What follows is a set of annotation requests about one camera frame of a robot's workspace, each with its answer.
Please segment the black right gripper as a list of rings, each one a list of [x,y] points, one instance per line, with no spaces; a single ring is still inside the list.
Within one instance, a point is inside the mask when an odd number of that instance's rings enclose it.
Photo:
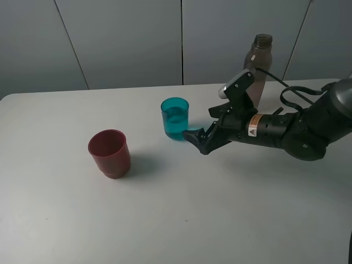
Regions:
[[[230,107],[230,103],[225,103],[209,108],[210,116],[217,120],[206,131],[204,128],[184,130],[184,140],[194,145],[203,155],[208,155],[232,141],[238,141],[249,114],[237,114]]]

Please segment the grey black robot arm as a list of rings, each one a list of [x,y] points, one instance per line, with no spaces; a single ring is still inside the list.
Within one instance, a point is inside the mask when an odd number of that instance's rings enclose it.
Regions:
[[[209,108],[214,122],[207,129],[185,130],[183,138],[203,155],[232,141],[282,149],[303,161],[324,158],[327,146],[351,133],[351,79],[325,85],[320,90],[287,86],[283,91],[303,92],[318,96],[309,108],[280,97],[294,113],[259,114],[247,89],[254,83],[251,71],[244,69],[219,90],[228,102]]]

